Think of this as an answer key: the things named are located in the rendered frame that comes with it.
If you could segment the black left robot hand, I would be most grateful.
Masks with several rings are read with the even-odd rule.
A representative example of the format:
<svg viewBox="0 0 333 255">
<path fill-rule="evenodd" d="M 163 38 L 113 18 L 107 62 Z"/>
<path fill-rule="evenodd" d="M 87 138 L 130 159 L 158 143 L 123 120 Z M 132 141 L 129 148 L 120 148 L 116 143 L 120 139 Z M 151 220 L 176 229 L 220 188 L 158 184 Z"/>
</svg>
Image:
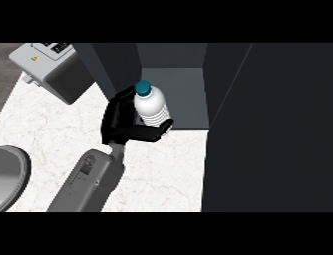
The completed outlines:
<svg viewBox="0 0 333 255">
<path fill-rule="evenodd" d="M 110 99 L 101 124 L 104 145 L 124 145 L 129 140 L 157 142 L 172 127 L 173 119 L 155 127 L 136 123 L 135 94 L 135 87 L 129 86 Z"/>
</svg>

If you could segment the clear water bottle teal cap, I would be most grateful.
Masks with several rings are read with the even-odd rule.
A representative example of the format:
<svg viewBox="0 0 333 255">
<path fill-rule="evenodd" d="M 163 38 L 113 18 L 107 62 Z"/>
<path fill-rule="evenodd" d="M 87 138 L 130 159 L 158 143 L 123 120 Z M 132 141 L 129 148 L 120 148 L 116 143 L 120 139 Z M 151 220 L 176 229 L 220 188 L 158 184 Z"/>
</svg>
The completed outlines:
<svg viewBox="0 0 333 255">
<path fill-rule="evenodd" d="M 148 80 L 135 84 L 135 108 L 147 126 L 157 127 L 170 118 L 163 91 Z"/>
</svg>

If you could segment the dark grey cabinet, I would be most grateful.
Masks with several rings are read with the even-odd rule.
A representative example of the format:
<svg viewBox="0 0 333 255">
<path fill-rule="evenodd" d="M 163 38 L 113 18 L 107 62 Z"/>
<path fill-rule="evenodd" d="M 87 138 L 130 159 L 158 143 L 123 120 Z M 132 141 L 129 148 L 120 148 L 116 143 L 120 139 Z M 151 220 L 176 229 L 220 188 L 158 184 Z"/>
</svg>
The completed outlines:
<svg viewBox="0 0 333 255">
<path fill-rule="evenodd" d="M 77 43 L 74 48 L 107 97 L 147 80 L 164 93 L 173 128 L 210 129 L 249 43 Z"/>
</svg>

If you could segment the pale grey appliance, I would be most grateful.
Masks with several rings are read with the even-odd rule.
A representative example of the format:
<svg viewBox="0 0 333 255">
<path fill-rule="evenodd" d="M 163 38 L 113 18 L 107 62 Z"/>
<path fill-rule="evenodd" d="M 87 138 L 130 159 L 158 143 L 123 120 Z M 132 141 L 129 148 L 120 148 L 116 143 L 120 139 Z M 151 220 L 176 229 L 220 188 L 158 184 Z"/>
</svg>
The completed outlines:
<svg viewBox="0 0 333 255">
<path fill-rule="evenodd" d="M 68 105 L 95 82 L 71 43 L 25 43 L 9 59 L 25 72 L 24 82 L 43 87 Z"/>
</svg>

